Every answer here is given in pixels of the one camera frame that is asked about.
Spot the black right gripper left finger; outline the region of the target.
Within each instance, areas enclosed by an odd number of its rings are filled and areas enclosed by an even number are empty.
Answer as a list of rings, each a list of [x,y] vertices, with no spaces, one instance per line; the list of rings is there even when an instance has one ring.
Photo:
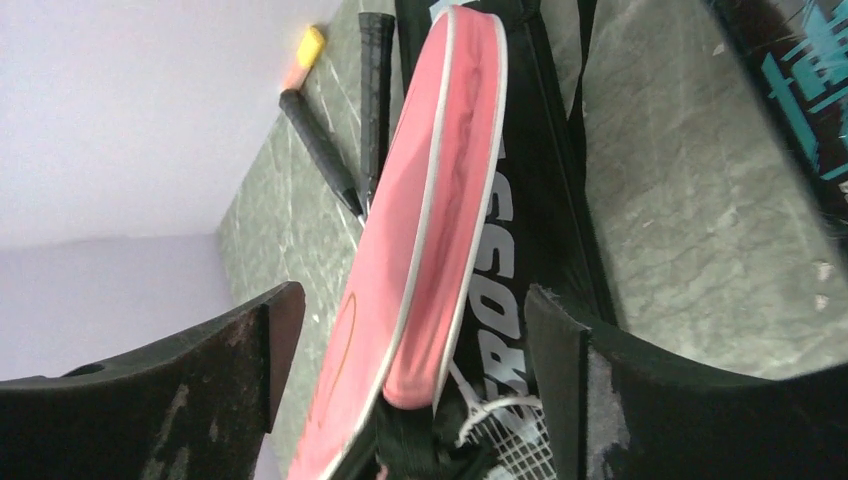
[[[305,314],[283,283],[61,377],[1,385],[5,479],[250,479]]]

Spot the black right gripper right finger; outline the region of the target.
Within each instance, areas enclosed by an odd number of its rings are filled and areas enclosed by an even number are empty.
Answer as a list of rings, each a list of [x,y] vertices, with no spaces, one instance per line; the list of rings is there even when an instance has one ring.
[[[561,479],[843,479],[847,368],[783,380],[710,367],[540,285],[525,320]]]

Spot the pink racket bag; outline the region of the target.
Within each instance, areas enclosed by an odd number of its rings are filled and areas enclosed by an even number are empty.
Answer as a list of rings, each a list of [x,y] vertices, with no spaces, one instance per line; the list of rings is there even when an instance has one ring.
[[[493,187],[508,54],[496,15],[435,18],[342,295],[288,475],[328,479],[379,401],[433,414]]]

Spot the white racket right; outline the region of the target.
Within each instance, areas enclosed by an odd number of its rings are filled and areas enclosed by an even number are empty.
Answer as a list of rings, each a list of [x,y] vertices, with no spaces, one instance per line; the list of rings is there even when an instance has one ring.
[[[367,221],[388,153],[391,50],[395,19],[389,14],[362,13],[361,114],[367,123],[361,135],[360,193]],[[460,423],[446,435],[425,422],[422,411],[392,406],[384,397],[374,407],[380,478],[405,479],[410,467],[424,465],[424,447],[415,440],[431,436],[436,465],[424,467],[422,479],[553,479],[553,457],[542,402],[529,393],[479,395],[455,362],[448,371],[459,393]]]

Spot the white racket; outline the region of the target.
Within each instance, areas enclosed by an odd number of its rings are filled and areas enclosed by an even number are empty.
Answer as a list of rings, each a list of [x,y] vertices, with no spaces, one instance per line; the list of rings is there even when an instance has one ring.
[[[365,213],[358,190],[343,158],[322,127],[306,98],[297,89],[285,89],[279,96],[279,107],[304,144],[325,183],[341,204],[365,226]]]
[[[361,135],[360,193],[367,221],[388,153],[391,50],[395,19],[389,14],[362,13],[361,114],[367,123]],[[479,395],[455,362],[448,371],[459,393],[460,423],[446,435],[425,422],[422,411],[392,406],[384,397],[374,407],[380,478],[405,479],[410,467],[424,465],[424,447],[415,440],[431,436],[436,465],[424,467],[422,479],[553,479],[553,457],[542,402],[529,393]]]

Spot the black racket bag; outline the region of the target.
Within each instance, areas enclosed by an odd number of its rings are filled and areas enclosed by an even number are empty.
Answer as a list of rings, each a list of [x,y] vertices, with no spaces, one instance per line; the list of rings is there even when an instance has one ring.
[[[585,135],[568,119],[539,5],[474,1],[507,28],[506,146],[455,360],[484,398],[542,394],[555,461],[588,475],[588,318],[613,320],[585,198]]]

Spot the white racket left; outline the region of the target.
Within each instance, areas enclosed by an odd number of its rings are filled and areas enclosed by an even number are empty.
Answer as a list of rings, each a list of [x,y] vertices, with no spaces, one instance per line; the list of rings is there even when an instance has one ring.
[[[279,107],[304,144],[325,183],[341,204],[365,226],[365,213],[358,190],[343,158],[322,127],[306,98],[297,89],[285,89],[279,96]]]

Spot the yellow pink marker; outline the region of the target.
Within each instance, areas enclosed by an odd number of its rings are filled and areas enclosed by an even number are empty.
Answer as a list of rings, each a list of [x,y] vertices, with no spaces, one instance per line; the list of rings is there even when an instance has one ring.
[[[283,90],[299,90],[303,86],[325,45],[326,39],[322,31],[317,26],[310,26],[304,33],[294,63],[282,82]]]

